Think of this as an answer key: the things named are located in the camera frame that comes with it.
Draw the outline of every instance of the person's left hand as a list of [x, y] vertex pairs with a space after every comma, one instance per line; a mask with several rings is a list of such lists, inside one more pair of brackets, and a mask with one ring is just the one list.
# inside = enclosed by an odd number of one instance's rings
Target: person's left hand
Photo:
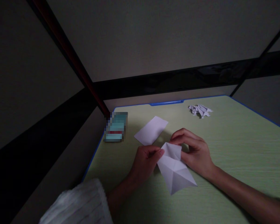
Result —
[[127, 178], [136, 185], [141, 185], [152, 174], [156, 163], [164, 154], [164, 150], [157, 146], [139, 146], [135, 160]]

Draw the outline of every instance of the blue table edge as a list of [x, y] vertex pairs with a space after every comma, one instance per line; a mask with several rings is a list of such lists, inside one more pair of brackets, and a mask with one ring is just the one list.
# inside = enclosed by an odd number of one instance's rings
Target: blue table edge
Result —
[[[184, 99], [184, 100], [174, 100], [174, 101], [159, 102], [159, 103], [149, 103], [149, 105], [150, 105], [150, 106], [160, 106], [160, 105], [168, 105], [168, 104], [177, 104], [177, 103], [183, 103], [185, 100], [194, 100], [194, 99], [202, 99], [202, 98], [211, 98], [211, 97], [218, 97], [218, 96], [205, 96], [205, 97], [197, 97], [197, 98]], [[231, 96], [228, 96], [228, 97], [231, 98], [231, 99], [233, 99], [234, 101], [236, 101], [236, 102], [242, 104], [242, 105], [245, 106], [246, 108], [248, 108], [248, 109], [250, 109], [251, 111], [257, 113], [258, 115], [262, 116], [263, 118], [265, 118], [266, 120], [270, 121], [270, 122], [273, 123], [274, 125], [277, 125], [278, 127], [280, 127], [280, 125], [276, 124], [275, 122], [273, 122], [273, 121], [270, 120], [269, 118], [267, 118], [267, 117], [261, 115], [260, 113], [256, 112], [255, 110], [253, 110], [252, 108], [246, 106], [245, 104], [241, 103], [240, 101], [238, 101], [238, 100], [232, 98]], [[146, 105], [146, 104], [135, 104], [135, 105], [129, 105], [129, 106], [138, 106], [138, 105]], [[87, 174], [87, 172], [88, 172], [88, 170], [89, 170], [90, 164], [91, 164], [91, 162], [92, 162], [92, 160], [93, 160], [93, 158], [94, 158], [94, 156], [95, 156], [95, 154], [96, 154], [96, 151], [97, 151], [97, 149], [98, 149], [98, 147], [99, 147], [99, 145], [100, 145], [100, 142], [102, 141], [103, 136], [104, 136], [104, 133], [102, 134], [102, 136], [101, 136], [101, 138], [100, 138], [100, 141], [99, 141], [99, 143], [98, 143], [97, 146], [96, 146], [96, 149], [95, 149], [95, 151], [94, 151], [94, 153], [93, 153], [93, 156], [92, 156], [92, 158], [91, 158], [91, 160], [90, 160], [90, 163], [89, 163], [89, 165], [88, 165], [88, 167], [87, 167], [87, 169], [86, 169], [86, 171], [85, 171], [85, 173], [84, 173], [84, 176], [83, 176], [81, 182], [83, 182], [84, 179], [85, 179], [85, 177], [86, 177], [86, 174]]]

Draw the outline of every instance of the white sweater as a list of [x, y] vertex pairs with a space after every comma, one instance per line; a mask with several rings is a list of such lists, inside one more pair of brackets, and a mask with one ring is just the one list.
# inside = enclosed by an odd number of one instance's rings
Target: white sweater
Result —
[[113, 223], [102, 184], [93, 179], [62, 192], [39, 223]]

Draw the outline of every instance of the desk surface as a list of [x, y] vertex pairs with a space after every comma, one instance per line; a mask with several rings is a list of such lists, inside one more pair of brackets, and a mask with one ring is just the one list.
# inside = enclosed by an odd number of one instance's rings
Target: desk surface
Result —
[[[210, 117], [192, 116], [188, 106], [202, 104]], [[128, 174], [137, 147], [134, 138], [149, 120], [158, 116], [169, 123], [155, 141], [162, 146], [172, 133], [186, 128], [202, 137], [213, 162], [244, 183], [280, 198], [280, 127], [228, 96], [185, 100], [181, 104], [118, 107], [128, 112], [126, 138], [121, 143], [101, 140], [85, 180], [99, 178], [106, 191]], [[158, 167], [123, 205], [118, 223], [247, 223], [243, 212], [218, 189], [190, 170], [198, 187], [170, 196]]]

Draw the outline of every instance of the origami crane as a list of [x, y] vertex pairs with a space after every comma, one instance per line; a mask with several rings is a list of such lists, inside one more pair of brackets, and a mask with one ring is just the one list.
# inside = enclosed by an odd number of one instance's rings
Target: origami crane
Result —
[[209, 109], [201, 104], [198, 104], [196, 106], [190, 105], [189, 109], [191, 110], [193, 116], [195, 116], [197, 113], [199, 113], [201, 115], [201, 118], [204, 118], [204, 116], [209, 117], [210, 116], [209, 112], [212, 112], [211, 109]]

